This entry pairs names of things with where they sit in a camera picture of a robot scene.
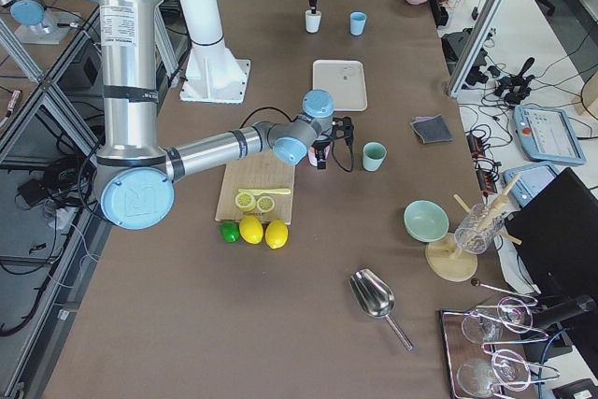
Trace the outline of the green plastic cup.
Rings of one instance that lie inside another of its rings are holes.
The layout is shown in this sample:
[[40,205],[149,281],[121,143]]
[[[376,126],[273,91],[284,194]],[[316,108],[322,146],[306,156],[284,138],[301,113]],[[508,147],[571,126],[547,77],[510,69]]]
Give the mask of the green plastic cup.
[[377,171],[384,162],[387,150],[379,142],[368,142],[363,146],[363,169],[368,172]]

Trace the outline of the aluminium frame post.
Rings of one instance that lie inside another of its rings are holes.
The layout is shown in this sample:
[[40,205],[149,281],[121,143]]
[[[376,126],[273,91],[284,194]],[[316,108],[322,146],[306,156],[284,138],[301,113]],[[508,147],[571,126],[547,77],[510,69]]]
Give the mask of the aluminium frame post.
[[456,99],[465,83],[466,77],[486,40],[491,23],[504,0],[486,0],[477,18],[470,37],[465,43],[462,55],[453,70],[447,87],[449,97]]

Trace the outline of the black laptop monitor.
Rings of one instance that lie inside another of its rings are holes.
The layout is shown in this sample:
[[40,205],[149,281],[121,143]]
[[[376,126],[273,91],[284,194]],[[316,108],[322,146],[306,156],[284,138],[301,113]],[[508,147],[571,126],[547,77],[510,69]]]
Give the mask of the black laptop monitor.
[[541,293],[597,297],[597,198],[570,168],[506,222]]

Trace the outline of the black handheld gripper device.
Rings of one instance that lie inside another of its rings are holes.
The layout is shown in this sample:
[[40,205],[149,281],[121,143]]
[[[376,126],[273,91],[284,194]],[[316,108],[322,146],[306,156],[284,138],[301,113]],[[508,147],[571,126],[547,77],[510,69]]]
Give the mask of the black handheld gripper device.
[[530,83],[534,75],[525,76],[525,73],[534,64],[534,57],[528,58],[517,75],[502,77],[498,80],[493,94],[511,105],[519,105],[531,93]]

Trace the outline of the pink plastic cup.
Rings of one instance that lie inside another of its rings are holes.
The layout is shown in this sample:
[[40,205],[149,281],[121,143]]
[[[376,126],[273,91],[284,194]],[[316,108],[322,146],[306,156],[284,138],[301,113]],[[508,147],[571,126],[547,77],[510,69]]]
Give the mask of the pink plastic cup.
[[[324,149],[324,157],[323,159],[326,160],[328,158],[329,152],[330,152],[330,146],[326,147]],[[309,163],[311,165],[313,165],[314,167],[318,166],[318,160],[317,160],[317,154],[316,154],[316,149],[314,147],[310,147],[308,150],[308,160]]]

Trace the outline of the wooden cutting board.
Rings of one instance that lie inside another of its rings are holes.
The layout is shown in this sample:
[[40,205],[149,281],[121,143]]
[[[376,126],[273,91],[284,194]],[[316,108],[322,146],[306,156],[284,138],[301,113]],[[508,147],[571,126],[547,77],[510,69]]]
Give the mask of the wooden cutting board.
[[[272,151],[249,156],[225,166],[221,193],[216,208],[216,221],[240,221],[246,213],[235,205],[239,189],[279,189],[293,191],[295,166],[283,163]],[[262,214],[257,208],[249,212],[263,223],[282,220],[287,225],[292,221],[293,193],[270,194],[274,198],[272,211]]]

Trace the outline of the cream plastic cup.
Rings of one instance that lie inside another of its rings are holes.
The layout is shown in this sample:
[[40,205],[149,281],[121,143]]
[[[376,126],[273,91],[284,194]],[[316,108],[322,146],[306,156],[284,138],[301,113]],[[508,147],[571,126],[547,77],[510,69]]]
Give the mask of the cream plastic cup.
[[310,34],[316,34],[320,30],[321,12],[308,9],[305,11],[305,29]]

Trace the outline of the green lime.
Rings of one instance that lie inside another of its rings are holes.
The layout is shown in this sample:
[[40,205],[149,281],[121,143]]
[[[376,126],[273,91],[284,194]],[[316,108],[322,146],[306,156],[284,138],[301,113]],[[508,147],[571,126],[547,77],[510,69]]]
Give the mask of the green lime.
[[221,237],[227,243],[234,243],[241,237],[238,224],[234,221],[224,221],[220,226]]

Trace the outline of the metal scoop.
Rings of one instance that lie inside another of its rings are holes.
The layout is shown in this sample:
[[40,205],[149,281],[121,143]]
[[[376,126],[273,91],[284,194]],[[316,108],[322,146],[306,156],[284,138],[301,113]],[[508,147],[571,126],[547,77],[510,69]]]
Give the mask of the metal scoop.
[[406,350],[413,350],[414,345],[392,317],[395,305],[392,289],[369,268],[353,273],[349,285],[362,310],[372,318],[385,319]]

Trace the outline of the wine glass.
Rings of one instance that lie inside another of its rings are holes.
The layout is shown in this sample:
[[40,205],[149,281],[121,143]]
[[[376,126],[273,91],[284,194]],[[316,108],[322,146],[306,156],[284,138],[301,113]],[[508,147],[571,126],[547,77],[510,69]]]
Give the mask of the wine glass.
[[462,321],[465,338],[475,344],[498,342],[503,331],[525,334],[532,329],[532,312],[521,299],[507,296],[495,306],[470,309]]
[[475,398],[492,397],[494,381],[495,375],[490,363],[480,358],[465,361],[457,372],[459,386],[465,393]]
[[531,382],[529,367],[511,349],[498,349],[491,356],[491,369],[501,387],[513,392],[524,391]]

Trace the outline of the blue plastic cup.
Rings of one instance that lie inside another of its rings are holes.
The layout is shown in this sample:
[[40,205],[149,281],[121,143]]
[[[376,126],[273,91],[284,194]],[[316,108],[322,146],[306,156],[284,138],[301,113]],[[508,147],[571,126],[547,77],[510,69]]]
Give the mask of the blue plastic cup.
[[367,22],[367,15],[361,11],[353,11],[349,15],[349,32],[353,36],[361,36],[363,34]]

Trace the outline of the blue teach pendant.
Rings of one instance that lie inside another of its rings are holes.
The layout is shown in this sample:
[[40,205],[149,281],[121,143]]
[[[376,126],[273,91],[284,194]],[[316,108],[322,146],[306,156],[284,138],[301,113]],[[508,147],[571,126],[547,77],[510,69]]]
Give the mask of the blue teach pendant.
[[517,105],[513,109],[513,119],[521,146],[531,160],[564,165],[587,162],[563,110]]
[[508,184],[517,174],[520,174],[520,178],[510,193],[520,207],[525,207],[558,176],[559,172],[551,162],[526,164],[507,169],[503,173],[505,183]]

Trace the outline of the whole yellow lemon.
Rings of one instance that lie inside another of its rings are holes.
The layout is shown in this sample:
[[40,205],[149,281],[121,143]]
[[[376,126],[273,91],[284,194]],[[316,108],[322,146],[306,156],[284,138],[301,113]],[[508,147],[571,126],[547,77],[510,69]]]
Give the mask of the whole yellow lemon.
[[263,225],[255,216],[246,216],[238,224],[241,237],[250,244],[257,245],[263,241]]
[[270,249],[280,249],[286,245],[289,239],[287,224],[281,220],[271,221],[266,227],[265,242]]

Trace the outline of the wooden mug tree stand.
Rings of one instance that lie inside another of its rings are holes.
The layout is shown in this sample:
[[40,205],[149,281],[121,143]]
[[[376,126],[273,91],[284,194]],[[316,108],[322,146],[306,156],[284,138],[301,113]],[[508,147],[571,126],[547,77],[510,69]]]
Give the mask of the wooden mug tree stand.
[[[508,203],[508,194],[519,178],[520,174],[513,177],[505,186],[505,189],[490,205],[486,206],[489,208],[489,217],[501,216],[504,219],[503,211]],[[465,210],[467,216],[472,207],[469,207],[457,193],[453,197]],[[428,264],[438,276],[446,280],[460,282],[468,280],[476,273],[478,254],[471,254],[458,249],[454,233],[447,233],[442,239],[429,243],[425,249],[425,256]],[[509,235],[507,232],[502,231],[502,229],[498,234],[517,245],[522,243],[519,238]]]

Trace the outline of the yellow plastic knife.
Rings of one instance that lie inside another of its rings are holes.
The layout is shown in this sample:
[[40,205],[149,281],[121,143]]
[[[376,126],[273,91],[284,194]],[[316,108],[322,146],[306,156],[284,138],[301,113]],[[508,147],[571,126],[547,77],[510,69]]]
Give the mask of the yellow plastic knife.
[[289,195],[292,193],[291,188],[272,188],[272,189],[238,189],[239,193],[248,193],[251,195],[268,195],[268,194],[279,194]]

